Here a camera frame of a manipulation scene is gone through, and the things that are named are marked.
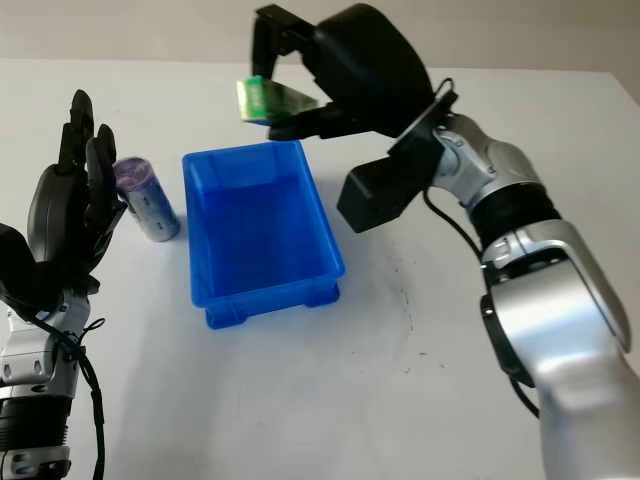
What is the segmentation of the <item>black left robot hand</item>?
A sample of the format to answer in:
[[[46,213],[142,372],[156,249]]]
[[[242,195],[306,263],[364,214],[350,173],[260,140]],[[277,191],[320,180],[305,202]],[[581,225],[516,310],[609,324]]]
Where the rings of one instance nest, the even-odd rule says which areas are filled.
[[[118,197],[112,129],[94,128],[89,95],[78,89],[63,125],[58,162],[48,166],[28,214],[28,243],[64,289],[99,291],[92,271],[100,263],[126,204]]]

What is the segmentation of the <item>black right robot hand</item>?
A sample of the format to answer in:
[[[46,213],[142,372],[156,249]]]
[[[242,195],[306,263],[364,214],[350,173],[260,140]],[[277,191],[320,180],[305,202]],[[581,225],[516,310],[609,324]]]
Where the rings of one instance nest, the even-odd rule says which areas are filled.
[[[434,100],[426,68],[379,10],[354,4],[313,25],[270,4],[257,9],[252,72],[271,78],[276,60],[297,52],[328,96],[322,107],[275,121],[271,140],[335,138],[373,131],[399,136]]]

